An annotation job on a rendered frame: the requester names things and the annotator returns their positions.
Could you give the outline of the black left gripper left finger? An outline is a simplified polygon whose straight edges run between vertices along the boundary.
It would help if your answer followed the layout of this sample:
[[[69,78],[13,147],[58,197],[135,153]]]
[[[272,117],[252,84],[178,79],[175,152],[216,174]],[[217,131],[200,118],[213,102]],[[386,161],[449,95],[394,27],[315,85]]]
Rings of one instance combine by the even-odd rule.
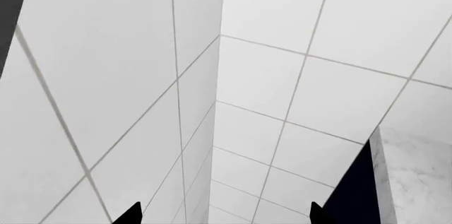
[[[141,203],[136,202],[120,217],[118,217],[112,224],[141,224],[143,213],[141,210]]]

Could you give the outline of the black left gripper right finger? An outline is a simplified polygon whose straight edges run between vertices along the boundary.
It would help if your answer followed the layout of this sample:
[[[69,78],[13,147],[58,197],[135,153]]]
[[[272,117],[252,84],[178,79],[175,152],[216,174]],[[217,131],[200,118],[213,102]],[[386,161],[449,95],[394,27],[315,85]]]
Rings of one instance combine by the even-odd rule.
[[[316,202],[311,203],[309,218],[311,224],[332,224],[331,217]]]

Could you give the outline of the dark navy counter cabinet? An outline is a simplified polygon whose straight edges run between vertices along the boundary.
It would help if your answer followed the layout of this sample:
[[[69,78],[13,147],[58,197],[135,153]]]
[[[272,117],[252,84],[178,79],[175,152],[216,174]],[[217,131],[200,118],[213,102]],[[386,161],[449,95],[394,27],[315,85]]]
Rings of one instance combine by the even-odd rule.
[[[336,224],[381,224],[369,143],[364,144],[323,209]]]

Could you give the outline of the white marble countertop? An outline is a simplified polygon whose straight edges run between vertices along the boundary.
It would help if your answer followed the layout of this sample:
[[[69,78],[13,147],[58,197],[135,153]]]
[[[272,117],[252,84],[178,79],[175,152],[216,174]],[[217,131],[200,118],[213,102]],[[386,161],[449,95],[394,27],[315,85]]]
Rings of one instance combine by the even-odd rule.
[[[369,145],[381,224],[452,224],[452,145],[388,127]]]

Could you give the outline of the dark grey wall panel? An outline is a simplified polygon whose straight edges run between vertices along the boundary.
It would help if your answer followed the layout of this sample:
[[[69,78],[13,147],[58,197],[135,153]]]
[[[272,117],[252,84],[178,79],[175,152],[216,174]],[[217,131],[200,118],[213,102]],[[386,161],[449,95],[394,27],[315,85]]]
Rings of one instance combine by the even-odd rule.
[[[24,0],[0,0],[0,78]]]

